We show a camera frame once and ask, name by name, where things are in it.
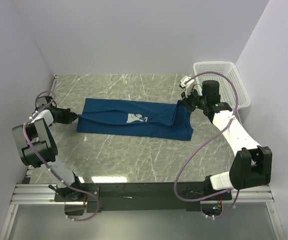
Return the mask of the blue t shirt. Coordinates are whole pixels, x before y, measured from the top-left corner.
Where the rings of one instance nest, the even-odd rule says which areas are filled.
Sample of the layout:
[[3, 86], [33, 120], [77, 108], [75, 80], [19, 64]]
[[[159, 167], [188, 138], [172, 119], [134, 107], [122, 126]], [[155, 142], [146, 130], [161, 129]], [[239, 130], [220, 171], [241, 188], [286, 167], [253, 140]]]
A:
[[191, 140], [190, 112], [177, 103], [87, 98], [77, 132]]

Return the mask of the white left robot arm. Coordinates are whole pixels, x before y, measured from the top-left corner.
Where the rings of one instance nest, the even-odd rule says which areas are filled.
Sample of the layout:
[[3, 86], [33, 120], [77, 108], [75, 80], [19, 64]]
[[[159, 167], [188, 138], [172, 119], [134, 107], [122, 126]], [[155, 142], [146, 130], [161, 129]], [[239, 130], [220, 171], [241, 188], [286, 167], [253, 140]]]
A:
[[58, 149], [49, 127], [55, 123], [68, 125], [78, 118], [71, 109], [58, 108], [54, 97], [41, 93], [35, 99], [35, 110], [28, 121], [12, 128], [23, 164], [40, 168], [54, 177], [56, 187], [52, 189], [72, 201], [80, 200], [84, 189], [76, 174], [56, 159]]

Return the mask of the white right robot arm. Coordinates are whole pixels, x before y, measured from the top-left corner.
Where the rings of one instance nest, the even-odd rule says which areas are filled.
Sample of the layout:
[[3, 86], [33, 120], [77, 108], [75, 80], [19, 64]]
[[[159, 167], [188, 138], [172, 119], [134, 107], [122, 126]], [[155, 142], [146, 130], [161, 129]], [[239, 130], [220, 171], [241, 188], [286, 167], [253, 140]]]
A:
[[203, 187], [206, 198], [213, 200], [225, 189], [243, 190], [266, 186], [271, 181], [272, 150], [261, 146], [243, 128], [232, 107], [221, 101], [220, 84], [215, 80], [202, 83], [202, 92], [195, 89], [195, 80], [182, 79], [182, 103], [190, 110], [200, 109], [222, 132], [235, 157], [229, 171], [208, 177]]

